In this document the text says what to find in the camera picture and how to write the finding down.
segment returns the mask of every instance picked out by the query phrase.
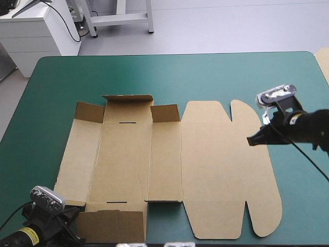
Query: cardboard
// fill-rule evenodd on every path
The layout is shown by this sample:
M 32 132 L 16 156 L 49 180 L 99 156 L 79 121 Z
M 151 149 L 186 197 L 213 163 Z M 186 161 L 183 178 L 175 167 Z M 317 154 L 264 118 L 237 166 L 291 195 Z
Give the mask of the cardboard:
M 324 47 L 320 49 L 315 57 L 318 61 L 318 64 L 322 70 L 322 73 L 329 84 L 329 47 Z
M 232 121 L 218 101 L 190 101 L 181 122 L 184 206 L 195 237 L 236 239 L 245 203 L 255 233 L 279 225 L 282 205 L 266 146 L 246 136 L 261 125 L 247 104 L 231 103 Z
M 104 96 L 106 107 L 78 102 L 55 191 L 86 204 L 77 230 L 87 242 L 143 242 L 147 202 L 184 202 L 193 233 L 233 239 L 247 202 L 257 235 L 278 226 L 282 206 L 267 148 L 246 140 L 256 113 L 232 102 L 153 106 L 151 95 Z

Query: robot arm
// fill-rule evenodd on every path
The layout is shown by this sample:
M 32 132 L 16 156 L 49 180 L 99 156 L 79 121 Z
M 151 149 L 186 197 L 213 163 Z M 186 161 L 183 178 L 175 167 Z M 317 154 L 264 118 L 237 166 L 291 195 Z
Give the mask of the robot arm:
M 308 113 L 295 97 L 293 85 L 282 85 L 257 95 L 256 103 L 265 109 L 264 126 L 255 135 L 248 137 L 250 146 L 311 143 L 329 155 L 329 110 Z M 277 109 L 270 120 L 268 111 Z
M 22 212 L 24 227 L 0 240 L 0 246 L 84 246 L 85 240 L 68 228 L 79 214 L 77 207 L 65 207 L 65 199 L 41 186 L 32 189 L 31 199 Z

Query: white table frame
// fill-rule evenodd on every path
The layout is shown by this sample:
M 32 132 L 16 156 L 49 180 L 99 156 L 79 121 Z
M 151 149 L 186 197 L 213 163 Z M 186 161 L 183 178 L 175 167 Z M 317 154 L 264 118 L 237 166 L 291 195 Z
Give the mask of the white table frame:
M 146 1 L 146 13 L 126 13 L 126 0 L 117 0 L 116 14 L 93 16 L 88 0 L 80 0 L 81 7 L 91 36 L 98 37 L 97 27 L 124 25 L 132 23 L 149 23 L 149 33 L 154 33 L 151 0 Z

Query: gray floor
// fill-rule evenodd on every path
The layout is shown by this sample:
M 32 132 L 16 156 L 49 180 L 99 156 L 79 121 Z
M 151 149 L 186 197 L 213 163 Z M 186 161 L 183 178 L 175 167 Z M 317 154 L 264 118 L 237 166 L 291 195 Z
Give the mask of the gray floor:
M 100 15 L 113 11 L 113 1 L 89 1 Z M 144 0 L 127 0 L 128 12 L 144 9 Z M 153 0 L 153 10 L 154 34 L 147 24 L 98 28 L 98 38 L 83 38 L 79 55 L 316 53 L 329 46 L 329 0 Z M 20 72 L 0 83 L 0 139 L 26 84 Z

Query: table surface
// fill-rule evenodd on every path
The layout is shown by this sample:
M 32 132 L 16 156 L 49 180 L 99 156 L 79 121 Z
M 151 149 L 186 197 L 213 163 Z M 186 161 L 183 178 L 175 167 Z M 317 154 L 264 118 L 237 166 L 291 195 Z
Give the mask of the table surface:
M 261 116 L 257 93 L 291 83 L 307 111 L 329 108 L 329 88 L 308 52 L 249 54 L 49 57 L 36 66 L 0 143 L 0 222 L 29 200 L 35 185 L 53 188 L 74 117 L 76 102 L 105 104 L 104 94 L 152 94 L 155 104 L 218 100 L 229 112 L 240 99 Z M 300 145 L 329 174 L 328 157 L 311 145 Z M 291 146 L 270 146 L 270 157 L 282 197 L 277 230 L 259 238 L 245 210 L 238 240 L 193 237 L 180 203 L 149 204 L 148 243 L 195 241 L 223 244 L 328 244 L 329 184 Z M 0 238 L 18 229 L 15 216 Z

